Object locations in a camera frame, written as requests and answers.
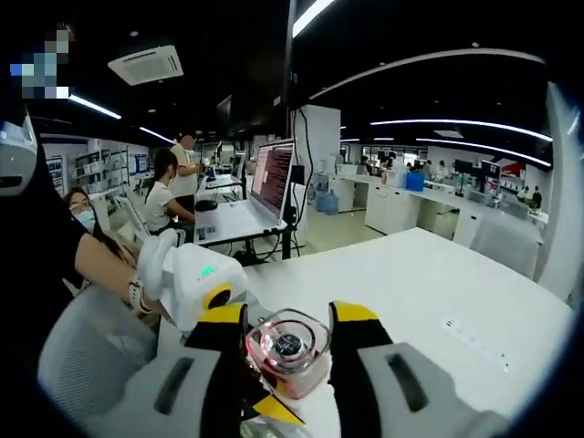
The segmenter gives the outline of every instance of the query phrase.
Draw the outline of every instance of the white column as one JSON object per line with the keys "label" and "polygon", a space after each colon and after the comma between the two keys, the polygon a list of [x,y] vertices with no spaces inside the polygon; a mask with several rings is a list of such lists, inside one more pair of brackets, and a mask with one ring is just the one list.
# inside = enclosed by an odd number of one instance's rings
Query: white column
{"label": "white column", "polygon": [[[308,141],[312,152],[312,161],[316,166],[316,162],[326,160],[330,155],[339,153],[340,109],[306,105],[302,107],[302,112],[307,118]],[[297,110],[293,133],[296,137],[298,164],[305,166],[305,175],[308,177],[310,159],[308,158],[306,126],[302,114]]]}
{"label": "white column", "polygon": [[551,82],[547,114],[554,139],[554,171],[549,222],[535,279],[566,301],[584,263],[584,148],[578,139],[578,108]]}

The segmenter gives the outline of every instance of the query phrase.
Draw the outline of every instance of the ceiling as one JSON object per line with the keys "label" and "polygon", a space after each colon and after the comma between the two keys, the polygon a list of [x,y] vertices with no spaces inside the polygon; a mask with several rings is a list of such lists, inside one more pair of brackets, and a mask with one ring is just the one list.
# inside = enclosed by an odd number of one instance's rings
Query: ceiling
{"label": "ceiling", "polygon": [[[266,5],[273,2],[219,3],[174,5],[150,16],[144,11],[105,11],[63,18],[76,39],[69,66],[75,93],[117,112],[122,120],[69,101],[36,101],[29,108],[34,116],[71,123],[37,120],[39,129],[110,135],[151,146],[167,143],[136,127],[168,138],[185,130],[202,130],[209,136],[216,130],[215,107],[229,94],[245,48],[253,44],[253,29],[269,21]],[[502,0],[471,3],[337,0],[294,40],[294,104],[341,109],[345,138],[393,137],[399,144],[415,144],[416,138],[443,139],[434,132],[437,129],[456,130],[463,136],[456,141],[551,161],[551,143],[508,130],[458,124],[370,125],[381,120],[480,120],[548,134],[545,101],[550,72],[537,62],[495,55],[443,57],[386,69],[310,99],[381,63],[444,50],[502,48],[553,59],[547,8]],[[311,4],[312,0],[298,0],[297,16]],[[132,31],[138,35],[130,36]],[[107,67],[132,49],[167,43],[177,48],[183,77],[131,87]]]}

